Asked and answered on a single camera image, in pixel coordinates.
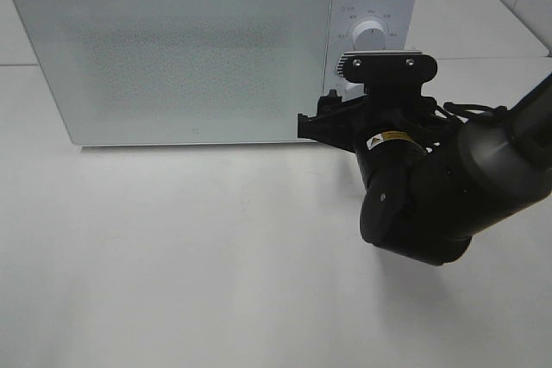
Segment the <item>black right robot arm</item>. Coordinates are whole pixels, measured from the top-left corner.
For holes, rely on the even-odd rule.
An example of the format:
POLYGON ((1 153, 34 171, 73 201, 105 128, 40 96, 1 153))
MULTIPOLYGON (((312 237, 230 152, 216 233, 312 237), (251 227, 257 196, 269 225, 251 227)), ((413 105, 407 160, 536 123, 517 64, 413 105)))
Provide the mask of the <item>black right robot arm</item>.
POLYGON ((366 190, 362 239, 430 265, 551 192, 551 82, 511 109, 439 105, 424 76, 365 77, 365 94, 322 96, 298 136, 353 153, 366 190))

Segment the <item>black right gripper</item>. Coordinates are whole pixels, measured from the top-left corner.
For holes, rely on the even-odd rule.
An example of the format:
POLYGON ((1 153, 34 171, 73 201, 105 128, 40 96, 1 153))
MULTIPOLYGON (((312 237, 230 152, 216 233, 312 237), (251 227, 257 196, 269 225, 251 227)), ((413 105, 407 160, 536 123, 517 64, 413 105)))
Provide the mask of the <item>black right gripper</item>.
POLYGON ((421 87, 366 86, 344 101, 330 90, 314 116, 298 114, 297 137, 355 153, 362 170, 407 169, 436 149, 436 99, 421 87))

